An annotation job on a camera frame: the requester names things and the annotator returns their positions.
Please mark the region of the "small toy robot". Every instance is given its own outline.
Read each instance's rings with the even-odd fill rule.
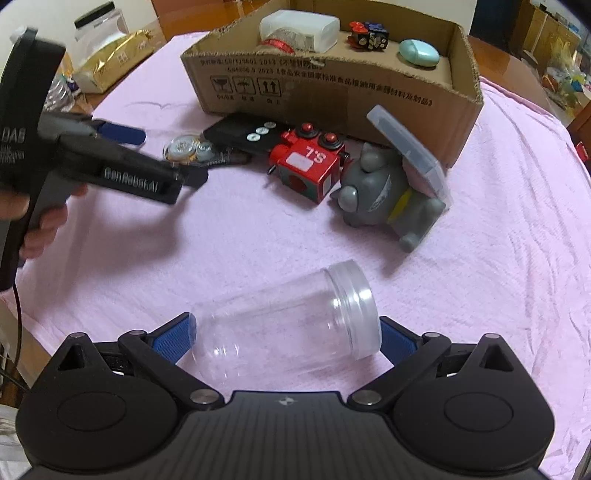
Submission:
[[[390,32],[381,23],[351,22],[352,35],[348,37],[353,48],[382,51],[388,46]]]

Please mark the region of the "gold package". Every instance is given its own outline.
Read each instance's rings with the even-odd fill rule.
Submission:
[[[104,93],[137,64],[160,48],[162,38],[151,30],[138,30],[100,49],[74,72],[84,93]]]

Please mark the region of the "black lid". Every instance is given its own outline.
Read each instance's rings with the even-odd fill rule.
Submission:
[[[96,7],[94,10],[91,10],[88,13],[85,13],[81,17],[74,20],[74,26],[76,28],[82,28],[84,25],[88,25],[90,22],[93,22],[97,18],[102,17],[103,15],[111,12],[115,9],[115,4],[113,2],[107,2],[100,7]]]

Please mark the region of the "pink towel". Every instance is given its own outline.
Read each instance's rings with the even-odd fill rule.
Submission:
[[[179,60],[196,38],[173,39],[96,116],[144,128],[142,151],[156,157],[172,137],[212,124]],[[380,313],[409,329],[456,342],[504,336],[556,417],[543,469],[570,480],[591,437],[589,176],[555,118],[484,80],[482,89],[485,106],[449,173],[454,205],[411,255],[386,232],[346,226],[329,201],[311,204],[264,166],[213,170],[175,207],[92,188],[18,276],[26,328],[50,352],[75,331],[115,340],[200,300],[352,258]],[[377,355],[273,386],[346,395],[388,366]]]

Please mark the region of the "light blue oval object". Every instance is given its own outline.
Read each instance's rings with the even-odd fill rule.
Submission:
[[[439,63],[439,52],[422,40],[404,40],[400,44],[400,55],[404,60],[421,67],[434,67]]]

